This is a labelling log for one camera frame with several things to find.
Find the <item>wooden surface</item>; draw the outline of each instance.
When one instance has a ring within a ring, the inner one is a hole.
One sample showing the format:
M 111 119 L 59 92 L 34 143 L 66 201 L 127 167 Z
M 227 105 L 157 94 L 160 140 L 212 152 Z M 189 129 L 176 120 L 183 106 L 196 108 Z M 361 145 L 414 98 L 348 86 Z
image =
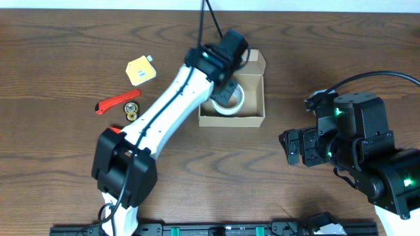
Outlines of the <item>wooden surface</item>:
M 379 223 L 363 194 L 331 165 L 287 165 L 278 135 L 315 124 L 303 99 L 357 73 L 391 69 L 420 77 L 420 15 L 217 12 L 267 61 L 261 128 L 199 128 L 193 112 L 157 161 L 159 181 L 139 217 L 166 222 L 269 221 L 330 211 Z M 89 224 L 102 197 L 91 178 L 98 135 L 127 125 L 122 107 L 94 112 L 131 90 L 127 62 L 152 55 L 157 77 L 137 99 L 146 110 L 196 45 L 198 12 L 0 10 L 0 234 L 47 235 Z M 206 42 L 217 42 L 210 17 Z M 420 89 L 390 77 L 340 93 L 385 99 L 403 148 L 420 148 Z

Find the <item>cardboard box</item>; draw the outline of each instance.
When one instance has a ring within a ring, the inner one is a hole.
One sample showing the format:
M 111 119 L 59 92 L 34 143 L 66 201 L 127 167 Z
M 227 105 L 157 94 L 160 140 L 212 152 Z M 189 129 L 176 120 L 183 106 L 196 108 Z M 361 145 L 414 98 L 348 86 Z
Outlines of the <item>cardboard box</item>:
M 198 108 L 198 125 L 200 127 L 260 127 L 265 118 L 264 106 L 264 69 L 265 60 L 259 50 L 251 49 L 248 64 L 235 72 L 235 80 L 245 92 L 245 101 L 241 110 L 231 116 L 217 113 L 206 101 Z M 229 104 L 236 103 L 232 96 Z

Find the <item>red box cutter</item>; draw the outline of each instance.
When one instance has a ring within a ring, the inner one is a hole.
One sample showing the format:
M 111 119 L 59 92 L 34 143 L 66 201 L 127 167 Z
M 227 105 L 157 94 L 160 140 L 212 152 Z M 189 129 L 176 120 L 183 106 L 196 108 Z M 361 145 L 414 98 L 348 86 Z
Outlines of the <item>red box cutter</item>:
M 113 106 L 120 104 L 122 102 L 131 100 L 137 96 L 140 96 L 141 94 L 142 94 L 141 91 L 139 91 L 138 89 L 133 89 L 132 91 L 126 92 L 125 94 L 114 96 L 113 98 L 99 102 L 94 107 L 94 110 L 96 111 L 96 114 L 102 115 L 107 109 L 110 109 Z

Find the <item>white background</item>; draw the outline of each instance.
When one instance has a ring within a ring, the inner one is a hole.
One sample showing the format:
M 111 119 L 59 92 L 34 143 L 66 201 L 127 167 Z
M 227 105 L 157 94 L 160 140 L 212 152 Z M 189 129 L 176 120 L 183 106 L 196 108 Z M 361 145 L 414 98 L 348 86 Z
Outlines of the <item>white background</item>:
M 200 0 L 0 0 L 0 8 L 199 10 Z M 420 0 L 210 0 L 214 10 L 420 12 Z

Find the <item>tape roll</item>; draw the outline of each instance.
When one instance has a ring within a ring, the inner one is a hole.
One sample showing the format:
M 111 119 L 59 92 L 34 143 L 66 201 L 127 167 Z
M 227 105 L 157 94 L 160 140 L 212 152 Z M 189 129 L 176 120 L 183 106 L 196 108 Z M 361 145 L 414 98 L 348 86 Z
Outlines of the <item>tape roll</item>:
M 233 115 L 239 112 L 239 110 L 241 110 L 243 106 L 243 102 L 245 101 L 245 93 L 240 84 L 236 86 L 232 95 L 238 101 L 238 103 L 235 106 L 233 106 L 232 108 L 224 108 L 220 106 L 216 101 L 212 100 L 211 102 L 213 103 L 214 109 L 222 115 Z

